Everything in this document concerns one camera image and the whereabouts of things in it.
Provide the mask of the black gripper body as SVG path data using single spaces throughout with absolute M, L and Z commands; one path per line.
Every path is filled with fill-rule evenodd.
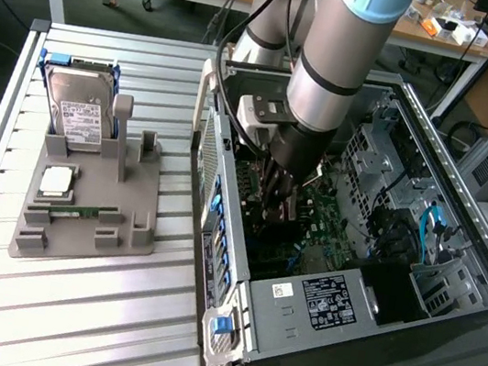
M 321 162 L 336 132 L 313 132 L 302 124 L 278 126 L 261 176 L 264 222 L 281 224 L 297 219 L 296 202 L 302 184 Z

